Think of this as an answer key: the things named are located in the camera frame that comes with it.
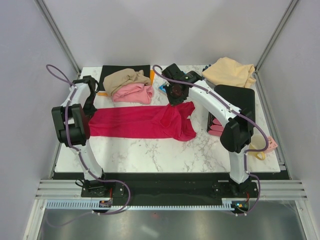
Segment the blue illustrated paperback book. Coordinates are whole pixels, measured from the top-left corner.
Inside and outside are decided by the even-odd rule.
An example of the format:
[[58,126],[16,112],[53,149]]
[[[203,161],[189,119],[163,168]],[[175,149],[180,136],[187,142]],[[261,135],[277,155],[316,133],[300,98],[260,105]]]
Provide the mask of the blue illustrated paperback book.
[[166,92],[166,84],[164,83],[164,84],[162,84],[162,85],[160,85],[159,87],[158,87],[158,90],[161,92],[161,93],[164,93],[164,94],[166,94],[167,92]]

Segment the magenta t shirt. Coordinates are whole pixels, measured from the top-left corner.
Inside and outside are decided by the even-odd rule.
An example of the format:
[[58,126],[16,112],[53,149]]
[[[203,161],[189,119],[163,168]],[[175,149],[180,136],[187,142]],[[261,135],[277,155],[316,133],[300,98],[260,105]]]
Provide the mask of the magenta t shirt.
[[196,137],[189,117],[192,102],[176,106],[129,106],[98,109],[89,121],[94,137],[129,139],[175,139],[186,142]]

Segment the black pink drawer organizer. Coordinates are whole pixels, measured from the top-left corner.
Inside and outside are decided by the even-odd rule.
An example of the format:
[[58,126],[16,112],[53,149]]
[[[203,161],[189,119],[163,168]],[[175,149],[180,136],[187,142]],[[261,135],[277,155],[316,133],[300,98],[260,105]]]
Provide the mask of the black pink drawer organizer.
[[[256,121],[256,97],[253,89],[222,84],[216,85],[213,89],[232,105],[240,108],[241,110],[251,111],[251,119],[254,122]],[[209,135],[216,137],[220,137],[224,130],[218,119],[210,112],[208,113],[206,130]]]

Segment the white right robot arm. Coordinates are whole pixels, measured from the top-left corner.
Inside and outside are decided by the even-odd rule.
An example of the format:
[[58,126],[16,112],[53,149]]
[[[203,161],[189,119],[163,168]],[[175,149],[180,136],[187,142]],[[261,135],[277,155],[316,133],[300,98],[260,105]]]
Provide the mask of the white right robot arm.
[[221,123],[223,132],[220,142],[229,153],[229,176],[232,180],[229,191],[235,197],[242,196],[247,191],[245,181],[249,178],[245,151],[249,149],[253,135],[252,112],[246,112],[227,101],[195,71],[184,73],[175,63],[160,71],[154,73],[167,81],[164,89],[172,106],[190,98],[200,103]]

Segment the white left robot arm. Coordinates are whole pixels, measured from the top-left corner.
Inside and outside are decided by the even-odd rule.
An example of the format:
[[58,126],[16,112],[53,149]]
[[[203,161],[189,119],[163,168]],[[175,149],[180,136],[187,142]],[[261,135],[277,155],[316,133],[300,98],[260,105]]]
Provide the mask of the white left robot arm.
[[88,181],[101,179],[104,173],[89,142],[89,120],[97,111],[94,100],[98,87],[98,81],[90,75],[74,80],[67,99],[51,110],[58,141],[77,156]]

